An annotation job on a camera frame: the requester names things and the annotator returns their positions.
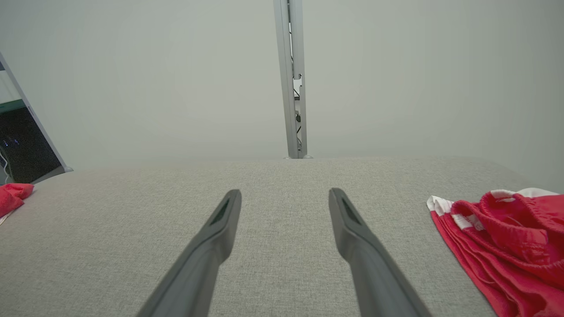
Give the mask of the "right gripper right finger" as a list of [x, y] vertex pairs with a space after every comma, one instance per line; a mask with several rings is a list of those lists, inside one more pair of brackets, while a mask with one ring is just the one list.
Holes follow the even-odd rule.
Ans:
[[329, 207], [337, 250], [350, 265], [361, 316], [430, 317], [415, 289], [345, 191], [331, 188]]

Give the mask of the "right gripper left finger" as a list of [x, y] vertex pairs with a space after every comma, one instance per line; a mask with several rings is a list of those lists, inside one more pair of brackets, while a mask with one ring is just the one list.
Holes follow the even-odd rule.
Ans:
[[220, 265], [231, 255], [241, 192], [228, 191], [140, 309], [139, 317], [207, 317]]

